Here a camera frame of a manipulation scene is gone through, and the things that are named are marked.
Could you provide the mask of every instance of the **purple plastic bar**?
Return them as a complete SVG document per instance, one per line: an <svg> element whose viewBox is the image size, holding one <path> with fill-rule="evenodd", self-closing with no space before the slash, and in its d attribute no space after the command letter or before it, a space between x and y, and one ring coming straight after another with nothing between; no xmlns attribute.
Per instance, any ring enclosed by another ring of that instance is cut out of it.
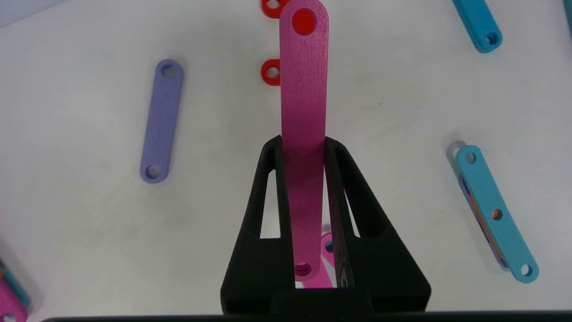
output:
<svg viewBox="0 0 572 322"><path fill-rule="evenodd" d="M309 10L316 26L307 36L293 25ZM318 0L291 0L280 15L280 90L284 175L292 222L296 281L320 271L328 83L328 13Z"/></svg>
<svg viewBox="0 0 572 322"><path fill-rule="evenodd" d="M140 169L148 183L159 183L169 175L183 79L183 68L176 61L157 65Z"/></svg>

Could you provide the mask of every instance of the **circular hole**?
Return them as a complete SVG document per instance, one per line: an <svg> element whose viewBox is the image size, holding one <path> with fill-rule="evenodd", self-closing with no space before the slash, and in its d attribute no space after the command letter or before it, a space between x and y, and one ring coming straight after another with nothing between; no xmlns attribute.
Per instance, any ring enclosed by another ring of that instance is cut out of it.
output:
<svg viewBox="0 0 572 322"><path fill-rule="evenodd" d="M489 45L496 45L498 41L499 41L499 35L497 35L496 33L489 33L487 35L487 42L489 43Z"/></svg>
<svg viewBox="0 0 572 322"><path fill-rule="evenodd" d="M333 241L328 241L325 243L325 250L328 253L333 253Z"/></svg>
<svg viewBox="0 0 572 322"><path fill-rule="evenodd" d="M476 161L476 155L473 152L467 153L467 156L465 158L468 164L473 164Z"/></svg>
<svg viewBox="0 0 572 322"><path fill-rule="evenodd" d="M312 267L310 266L310 264L306 262L300 262L294 265L294 274L296 274L297 276L307 276L310 274L311 271Z"/></svg>
<svg viewBox="0 0 572 322"><path fill-rule="evenodd" d="M266 71L266 75L270 78L278 78L278 76L280 75L280 69L278 69L277 67L270 67Z"/></svg>
<svg viewBox="0 0 572 322"><path fill-rule="evenodd" d="M533 274L533 268L530 267L530 265L528 265L528 264L524 264L521 267L521 274L523 276L529 277Z"/></svg>
<svg viewBox="0 0 572 322"><path fill-rule="evenodd" d="M2 321L3 322L16 322L16 315L14 315L12 313L6 313L2 317Z"/></svg>
<svg viewBox="0 0 572 322"><path fill-rule="evenodd" d="M270 9L277 9L279 6L280 6L280 1L278 0L266 1L266 7L269 7Z"/></svg>
<svg viewBox="0 0 572 322"><path fill-rule="evenodd" d="M161 70L161 73L165 78L173 78L177 74L177 69L173 65L165 65Z"/></svg>
<svg viewBox="0 0 572 322"><path fill-rule="evenodd" d="M316 29L316 15L310 9L300 9L292 17L292 26L301 36L307 36Z"/></svg>
<svg viewBox="0 0 572 322"><path fill-rule="evenodd" d="M151 180L157 179L160 174L161 168L159 166L148 166L145 170L145 175Z"/></svg>
<svg viewBox="0 0 572 322"><path fill-rule="evenodd" d="M502 211L500 209L495 209L492 211L492 218L496 221L501 220L502 218Z"/></svg>

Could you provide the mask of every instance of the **black 3d-printed holder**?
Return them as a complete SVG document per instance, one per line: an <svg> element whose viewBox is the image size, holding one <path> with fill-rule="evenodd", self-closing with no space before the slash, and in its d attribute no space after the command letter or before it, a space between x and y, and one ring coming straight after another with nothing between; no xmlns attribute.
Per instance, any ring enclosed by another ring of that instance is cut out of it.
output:
<svg viewBox="0 0 572 322"><path fill-rule="evenodd" d="M268 174L276 170L280 238L260 239ZM325 140L336 289L296 289L282 138L260 154L243 224L221 288L225 314L332 315L423 311L425 276L348 150ZM353 233L348 203L360 237Z"/></svg>

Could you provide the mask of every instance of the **red hole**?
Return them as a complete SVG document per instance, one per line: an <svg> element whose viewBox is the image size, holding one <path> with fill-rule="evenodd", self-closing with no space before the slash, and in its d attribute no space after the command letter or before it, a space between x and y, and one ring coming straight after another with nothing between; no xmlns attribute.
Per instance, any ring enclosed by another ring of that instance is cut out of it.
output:
<svg viewBox="0 0 572 322"><path fill-rule="evenodd" d="M292 17L294 30L301 36L307 36L316 29L316 16L310 9L300 9Z"/></svg>

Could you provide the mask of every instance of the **pink plastic bar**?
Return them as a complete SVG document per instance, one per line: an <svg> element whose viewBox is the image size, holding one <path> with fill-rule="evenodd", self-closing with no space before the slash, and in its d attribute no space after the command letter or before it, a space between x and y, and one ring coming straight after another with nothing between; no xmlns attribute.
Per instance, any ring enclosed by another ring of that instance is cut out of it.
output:
<svg viewBox="0 0 572 322"><path fill-rule="evenodd" d="M328 252L326 244L332 241L332 233L327 233L322 236L321 240L321 255L322 259L320 261L320 271L318 275L313 279L304 282L304 288L333 288L332 279L328 275L328 271L325 268L324 263L328 262L332 267L334 267L333 253Z"/></svg>
<svg viewBox="0 0 572 322"><path fill-rule="evenodd" d="M0 321L6 316L15 318L16 322L26 322L28 312L8 284L0 278Z"/></svg>
<svg viewBox="0 0 572 322"><path fill-rule="evenodd" d="M307 36L293 26L299 10L316 20ZM291 0L280 15L282 140L297 281L316 277L321 262L328 25L318 0Z"/></svg>

